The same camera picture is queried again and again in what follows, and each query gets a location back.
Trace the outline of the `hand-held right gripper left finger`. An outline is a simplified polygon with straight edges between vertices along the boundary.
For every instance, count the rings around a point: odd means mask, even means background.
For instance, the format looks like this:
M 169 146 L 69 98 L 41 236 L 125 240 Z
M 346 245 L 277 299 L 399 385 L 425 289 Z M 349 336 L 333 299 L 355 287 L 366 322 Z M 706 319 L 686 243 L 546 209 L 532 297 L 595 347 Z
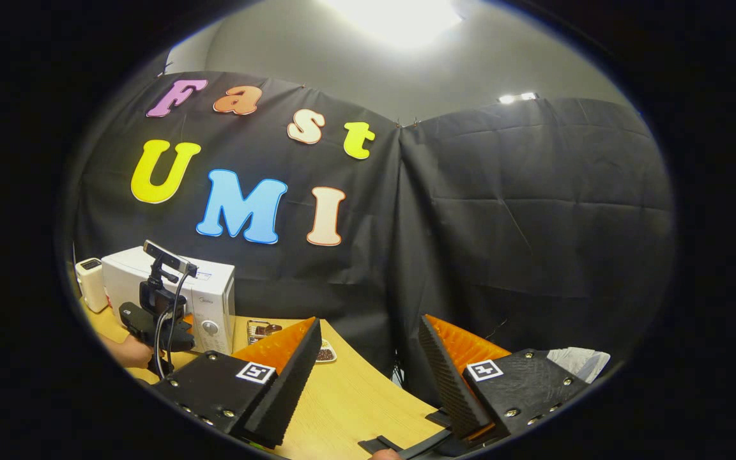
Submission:
M 151 390 L 214 431 L 273 449 L 284 441 L 321 341 L 321 321 L 307 318 L 232 355 L 207 351 Z

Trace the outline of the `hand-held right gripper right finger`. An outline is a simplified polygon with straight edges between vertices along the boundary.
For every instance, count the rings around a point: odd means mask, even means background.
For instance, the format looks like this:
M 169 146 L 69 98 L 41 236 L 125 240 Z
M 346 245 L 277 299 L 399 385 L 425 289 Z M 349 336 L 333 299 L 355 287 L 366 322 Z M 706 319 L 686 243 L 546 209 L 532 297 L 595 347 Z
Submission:
M 517 436 L 550 419 L 589 388 L 543 351 L 510 352 L 424 314 L 418 343 L 453 433 L 461 441 Z

